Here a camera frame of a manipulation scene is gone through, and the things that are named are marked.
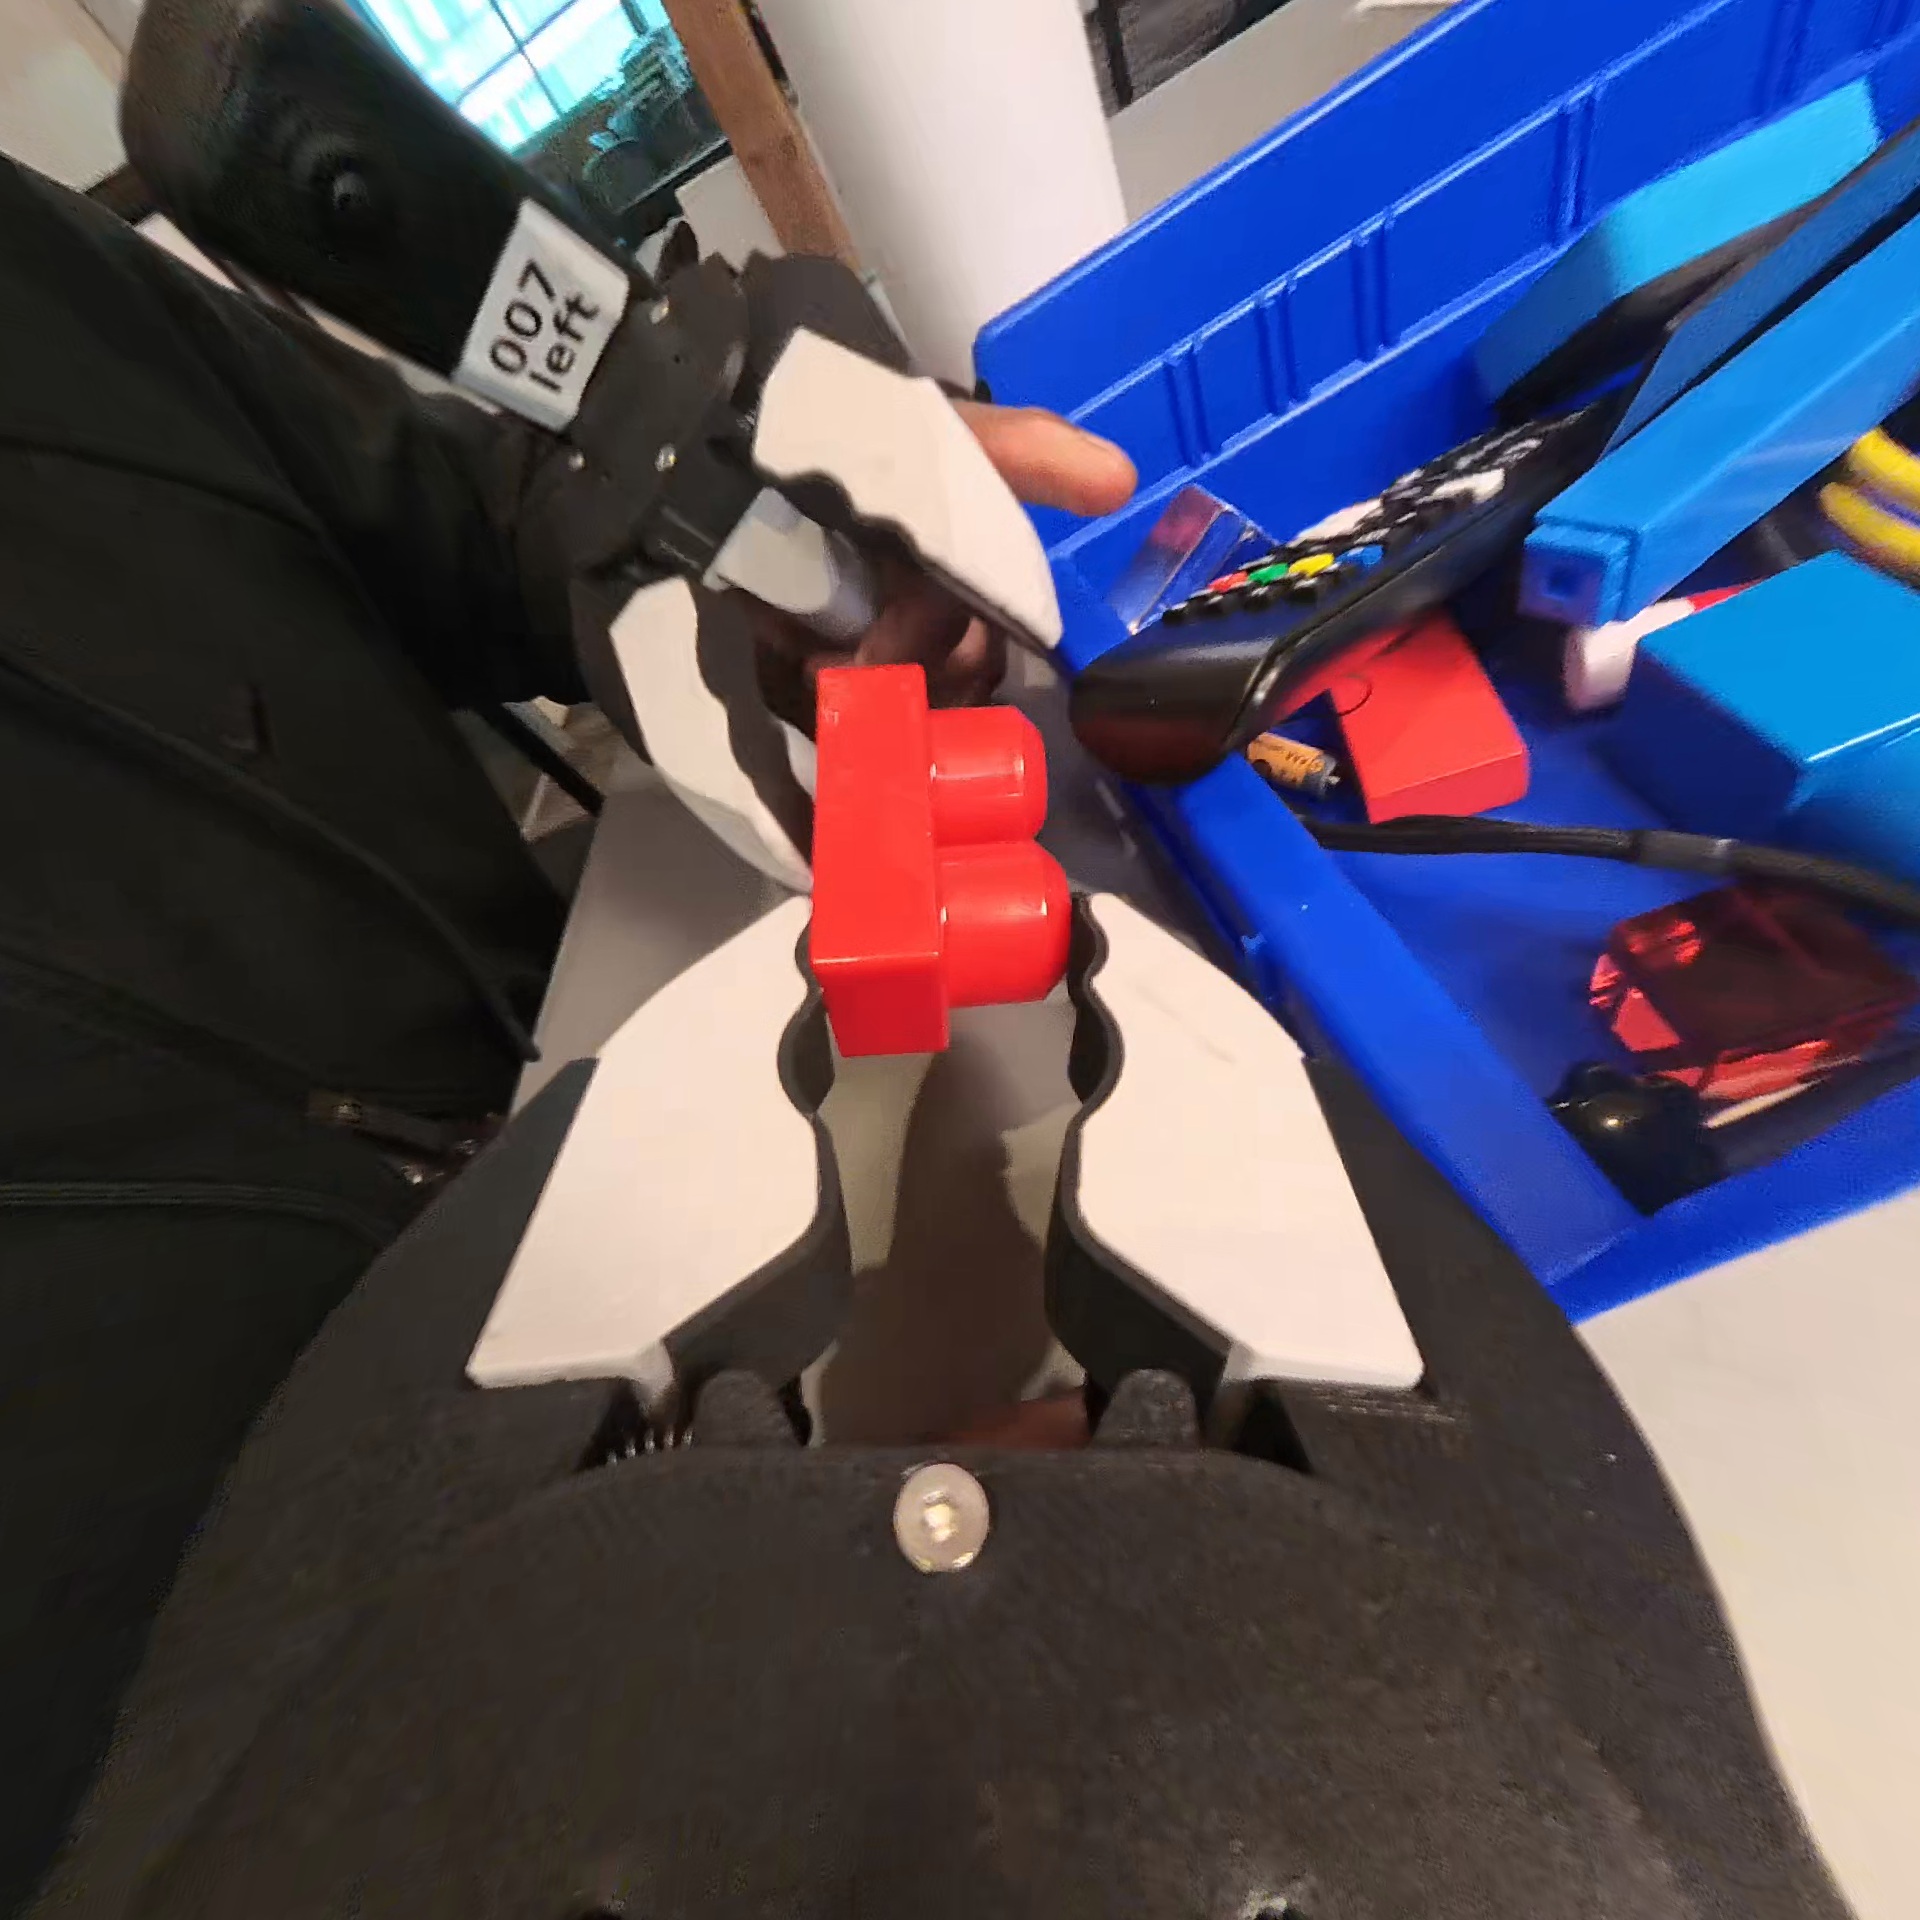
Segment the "white column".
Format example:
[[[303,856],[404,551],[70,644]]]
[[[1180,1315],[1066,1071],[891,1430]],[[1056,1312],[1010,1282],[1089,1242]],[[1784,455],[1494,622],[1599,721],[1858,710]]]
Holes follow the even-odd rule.
[[[860,266],[927,374],[1124,230],[1071,0],[761,2]]]

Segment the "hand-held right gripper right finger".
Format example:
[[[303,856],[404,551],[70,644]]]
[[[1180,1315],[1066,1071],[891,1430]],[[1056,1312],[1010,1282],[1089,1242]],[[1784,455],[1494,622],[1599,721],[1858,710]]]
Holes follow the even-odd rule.
[[[1045,1238],[1045,1315],[1081,1374],[1415,1393],[1422,1352],[1309,1057],[1233,975],[1121,893],[1071,898],[1077,1111]]]

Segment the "blue plastic bin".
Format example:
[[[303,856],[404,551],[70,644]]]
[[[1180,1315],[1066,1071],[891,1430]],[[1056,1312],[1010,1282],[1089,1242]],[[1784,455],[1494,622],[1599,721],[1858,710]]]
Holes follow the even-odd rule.
[[[1291,532],[1483,420],[1471,347],[1586,213],[1834,84],[1914,109],[1914,2],[1463,2],[980,331],[997,399],[1138,465],[1124,515],[1041,515],[1066,659],[1165,498]],[[1331,856],[1249,769],[1138,787],[1228,971],[1331,1049],[1586,1321],[1914,1187],[1914,1083],[1666,1211],[1546,1111],[1602,1055],[1577,962],[1682,889],[1554,856]]]

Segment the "person's left forearm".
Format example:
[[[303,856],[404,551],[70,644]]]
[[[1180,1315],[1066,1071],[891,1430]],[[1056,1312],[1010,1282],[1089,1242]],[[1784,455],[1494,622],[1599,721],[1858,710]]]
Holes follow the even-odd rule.
[[[566,447],[415,392],[192,272],[106,207],[0,162],[4,447],[247,507],[312,540],[453,701],[600,701],[611,642],[561,555]]]

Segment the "long blue bar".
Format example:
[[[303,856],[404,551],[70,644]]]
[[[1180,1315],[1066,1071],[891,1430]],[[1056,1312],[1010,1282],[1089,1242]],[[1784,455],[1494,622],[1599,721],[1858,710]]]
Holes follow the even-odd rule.
[[[1914,374],[1920,224],[1907,220],[1536,515],[1518,611],[1599,626],[1647,610],[1897,413]]]

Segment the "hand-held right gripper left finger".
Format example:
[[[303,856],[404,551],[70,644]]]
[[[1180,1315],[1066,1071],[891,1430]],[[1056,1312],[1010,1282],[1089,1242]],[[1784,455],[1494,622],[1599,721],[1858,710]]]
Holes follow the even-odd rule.
[[[805,931],[812,898],[784,898],[600,1044],[473,1384],[791,1384],[834,1346],[851,1242]]]

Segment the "red building block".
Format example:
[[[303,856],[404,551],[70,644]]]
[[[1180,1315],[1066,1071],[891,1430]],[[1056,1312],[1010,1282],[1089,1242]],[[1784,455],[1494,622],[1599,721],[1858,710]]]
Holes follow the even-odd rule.
[[[957,1009],[1065,985],[1071,893],[1045,816],[1026,710],[930,706],[918,663],[820,674],[812,975],[841,1057],[935,1055]]]

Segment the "white and red piece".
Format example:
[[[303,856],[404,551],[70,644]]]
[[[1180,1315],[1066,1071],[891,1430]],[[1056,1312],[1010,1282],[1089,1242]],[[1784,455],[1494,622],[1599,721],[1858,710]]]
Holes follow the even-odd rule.
[[[1744,594],[1750,581],[1720,587],[1720,588],[1688,588],[1666,594],[1629,616],[1611,616],[1599,626],[1569,626],[1560,642],[1560,693],[1569,710],[1608,710],[1620,706],[1634,653],[1646,637],[1704,611],[1732,594]]]

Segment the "light blue flat block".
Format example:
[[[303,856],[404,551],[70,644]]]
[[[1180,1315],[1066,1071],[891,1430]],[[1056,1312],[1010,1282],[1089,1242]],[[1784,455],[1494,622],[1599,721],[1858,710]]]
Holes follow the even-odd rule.
[[[1873,84],[1849,78],[1634,187],[1482,331],[1482,399],[1499,417],[1546,413],[1602,371],[1608,350],[1647,347],[1675,309],[1779,240],[1879,144]]]

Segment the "black remote control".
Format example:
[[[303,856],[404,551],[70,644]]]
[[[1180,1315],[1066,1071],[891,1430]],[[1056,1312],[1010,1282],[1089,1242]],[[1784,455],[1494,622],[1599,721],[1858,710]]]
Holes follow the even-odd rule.
[[[1914,126],[1704,286],[1647,347],[1608,350],[1546,413],[1494,413],[1483,436],[1241,575],[1160,594],[1133,642],[1077,674],[1071,736],[1128,782],[1194,782],[1241,752],[1317,674],[1341,674],[1362,642],[1494,569],[1611,444],[1858,261],[1912,207]]]

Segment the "flat red block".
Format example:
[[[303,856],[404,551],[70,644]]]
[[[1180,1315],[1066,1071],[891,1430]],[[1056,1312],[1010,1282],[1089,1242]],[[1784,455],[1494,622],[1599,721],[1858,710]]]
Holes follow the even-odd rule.
[[[1324,697],[1369,825],[1476,821],[1528,798],[1528,739],[1447,610],[1372,637]]]

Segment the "window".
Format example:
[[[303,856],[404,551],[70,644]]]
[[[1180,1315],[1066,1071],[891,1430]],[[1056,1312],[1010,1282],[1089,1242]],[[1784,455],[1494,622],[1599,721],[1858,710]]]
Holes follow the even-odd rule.
[[[657,0],[356,0],[436,97],[600,230],[651,232],[733,153]]]

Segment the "person's left hand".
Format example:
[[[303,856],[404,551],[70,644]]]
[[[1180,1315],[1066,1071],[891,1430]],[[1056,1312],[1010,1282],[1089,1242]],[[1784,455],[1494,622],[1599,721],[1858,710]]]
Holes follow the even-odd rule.
[[[1026,507],[1097,520],[1138,492],[1133,459],[1077,420],[980,399],[949,399],[949,409]],[[770,710],[812,736],[820,674],[840,663],[921,663],[930,706],[997,701],[1010,637],[927,581],[898,549],[879,549],[870,563],[879,610],[859,642],[831,642],[788,611],[761,611],[756,674]]]

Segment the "blue plastic block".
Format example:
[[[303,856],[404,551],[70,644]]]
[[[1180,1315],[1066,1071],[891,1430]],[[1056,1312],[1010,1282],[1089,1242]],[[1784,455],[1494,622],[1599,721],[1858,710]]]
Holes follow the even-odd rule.
[[[1920,594],[1847,551],[1646,637],[1602,739],[1670,827],[1920,880]]]

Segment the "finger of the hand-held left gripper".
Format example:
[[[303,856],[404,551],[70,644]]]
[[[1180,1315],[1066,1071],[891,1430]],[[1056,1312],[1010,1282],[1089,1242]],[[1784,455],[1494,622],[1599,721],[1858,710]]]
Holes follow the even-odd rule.
[[[611,626],[637,739],[665,793],[741,859],[812,893],[803,793],[784,750],[756,732],[756,678],[713,687],[701,594],[679,575],[640,587]]]
[[[756,498],[701,587],[851,644],[914,566],[1026,649],[1065,642],[1045,542],[949,399],[812,327],[779,350],[750,431]]]

